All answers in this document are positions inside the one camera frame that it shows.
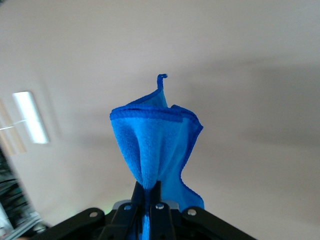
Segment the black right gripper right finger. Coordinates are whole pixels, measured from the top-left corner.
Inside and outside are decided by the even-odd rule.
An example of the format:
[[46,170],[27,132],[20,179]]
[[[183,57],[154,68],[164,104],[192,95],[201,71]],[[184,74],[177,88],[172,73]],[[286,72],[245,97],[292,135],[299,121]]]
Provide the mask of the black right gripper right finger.
[[149,202],[149,239],[150,240],[176,240],[171,209],[162,201],[162,184],[157,181],[150,191]]

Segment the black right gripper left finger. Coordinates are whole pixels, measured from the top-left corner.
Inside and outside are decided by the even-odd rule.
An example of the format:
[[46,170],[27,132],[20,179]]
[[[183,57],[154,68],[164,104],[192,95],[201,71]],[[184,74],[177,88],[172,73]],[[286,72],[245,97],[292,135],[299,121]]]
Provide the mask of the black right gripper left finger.
[[145,213],[145,191],[136,182],[131,199],[118,206],[99,238],[101,240],[140,240]]

